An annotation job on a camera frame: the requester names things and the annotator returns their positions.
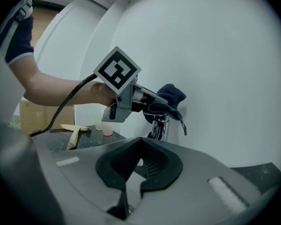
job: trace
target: black cable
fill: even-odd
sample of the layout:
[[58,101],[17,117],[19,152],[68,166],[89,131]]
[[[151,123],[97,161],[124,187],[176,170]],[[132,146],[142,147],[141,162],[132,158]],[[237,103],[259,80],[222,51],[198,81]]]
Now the black cable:
[[48,130],[52,127],[52,125],[53,125],[55,119],[57,118],[57,116],[59,115],[60,111],[61,111],[61,110],[64,108],[64,106],[71,100],[71,98],[74,97],[74,95],[75,95],[85,84],[87,84],[88,82],[94,80],[95,78],[97,78],[97,75],[96,75],[96,74],[92,74],[92,75],[88,76],[87,78],[83,79],[83,80],[71,91],[71,93],[66,97],[66,99],[65,99],[65,100],[61,103],[61,105],[58,107],[58,109],[57,109],[57,111],[55,112],[53,118],[51,119],[50,124],[49,124],[45,129],[39,130],[39,131],[36,131],[36,132],[30,134],[30,137],[34,137],[34,136],[36,136],[36,135],[39,135],[39,134],[41,134],[41,133],[44,133],[44,132],[48,131]]

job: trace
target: cardboard box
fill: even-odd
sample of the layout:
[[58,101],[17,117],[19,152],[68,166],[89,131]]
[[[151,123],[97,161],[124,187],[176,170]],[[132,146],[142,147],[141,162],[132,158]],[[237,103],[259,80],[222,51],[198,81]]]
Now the cardboard box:
[[[21,130],[26,134],[46,128],[58,107],[36,105],[29,101],[20,102]],[[74,106],[65,106],[51,129],[61,129],[61,124],[74,125]]]

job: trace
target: navy blue sleeve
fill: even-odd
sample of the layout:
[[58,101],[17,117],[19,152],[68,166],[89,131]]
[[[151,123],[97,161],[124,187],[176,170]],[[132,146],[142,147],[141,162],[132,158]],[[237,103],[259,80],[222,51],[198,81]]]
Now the navy blue sleeve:
[[[4,28],[4,30],[8,30],[12,24],[12,20],[9,21]],[[20,58],[21,55],[33,55],[34,49],[30,45],[32,40],[32,27],[33,27],[33,16],[23,19],[15,30],[15,33],[10,41],[8,46],[8,50],[6,53],[6,63],[10,64]]]

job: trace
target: hand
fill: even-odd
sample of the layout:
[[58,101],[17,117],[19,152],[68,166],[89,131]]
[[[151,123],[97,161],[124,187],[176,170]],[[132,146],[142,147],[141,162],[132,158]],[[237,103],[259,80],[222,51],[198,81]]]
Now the hand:
[[116,102],[116,94],[111,90],[105,83],[98,82],[97,84],[97,102],[105,105],[111,106]]

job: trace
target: black and white fiducial marker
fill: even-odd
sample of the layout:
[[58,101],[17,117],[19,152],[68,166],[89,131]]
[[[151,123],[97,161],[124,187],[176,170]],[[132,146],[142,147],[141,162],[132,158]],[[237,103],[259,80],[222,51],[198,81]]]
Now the black and white fiducial marker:
[[141,68],[116,46],[100,62],[94,73],[119,95],[140,71]]

